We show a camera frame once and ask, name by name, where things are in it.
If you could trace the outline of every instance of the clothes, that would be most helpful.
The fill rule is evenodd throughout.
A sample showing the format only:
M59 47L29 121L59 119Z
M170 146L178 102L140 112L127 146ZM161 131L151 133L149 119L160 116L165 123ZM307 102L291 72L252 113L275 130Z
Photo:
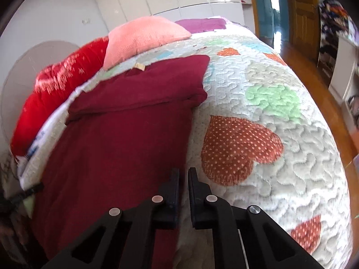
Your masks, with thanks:
M319 49L319 52L320 53L328 53L330 54L331 57L333 58L337 58L337 54L338 54L338 50L335 49L333 46L331 45L325 45L325 46L322 46L320 49Z
M349 107L350 107L351 114L354 117L359 116L359 96L353 96L349 100Z
M324 0L319 4L319 8L322 39L332 39L337 42L337 33L341 33L351 41L359 42L357 27L338 0Z
M32 228L51 259L112 207L157 194L171 168L184 177L192 108L206 98L206 55L131 69L82 93L45 168ZM158 231L152 268L172 268L176 231Z

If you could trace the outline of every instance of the wooden floor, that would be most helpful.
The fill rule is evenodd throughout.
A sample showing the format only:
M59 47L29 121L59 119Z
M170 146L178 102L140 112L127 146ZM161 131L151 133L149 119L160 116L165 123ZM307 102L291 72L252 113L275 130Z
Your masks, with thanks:
M352 163L353 158L357 155L357 150L346 129L341 110L325 86L316 65L286 42L282 43L281 56L312 95L329 125L340 152L350 193L354 234L353 256L359 250L359 218L355 219L355 216L359 214L359 180Z

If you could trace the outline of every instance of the purple pillow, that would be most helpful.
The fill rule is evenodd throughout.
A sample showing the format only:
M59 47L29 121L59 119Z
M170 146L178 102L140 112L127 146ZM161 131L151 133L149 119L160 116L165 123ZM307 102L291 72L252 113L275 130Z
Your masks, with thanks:
M175 23L181 25L192 34L213 31L215 29L226 29L226 21L222 18L183 19Z

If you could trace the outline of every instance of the red pillow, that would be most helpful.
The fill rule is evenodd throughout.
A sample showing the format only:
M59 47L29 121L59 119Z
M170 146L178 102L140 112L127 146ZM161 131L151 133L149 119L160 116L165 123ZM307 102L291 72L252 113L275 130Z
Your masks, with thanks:
M107 45L108 37L98 38L38 73L11 139L13 155L24 156L49 116L101 69Z

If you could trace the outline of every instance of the metal screw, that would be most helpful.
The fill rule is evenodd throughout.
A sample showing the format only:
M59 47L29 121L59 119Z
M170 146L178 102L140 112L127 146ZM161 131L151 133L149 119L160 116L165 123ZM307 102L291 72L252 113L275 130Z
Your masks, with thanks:
M163 200L163 197L161 195L156 195L156 196L152 197L152 201L154 203L160 203L160 202L162 202L162 200Z
M249 207L249 211L257 215L258 213L261 212L261 209L259 208L259 206L252 205L251 207Z
M208 202L216 202L218 198L216 195L208 195L206 199Z
M119 208L114 207L114 208L111 208L108 213L109 213L111 216L116 216L116 215L119 215L120 212L121 212L121 210L120 210Z

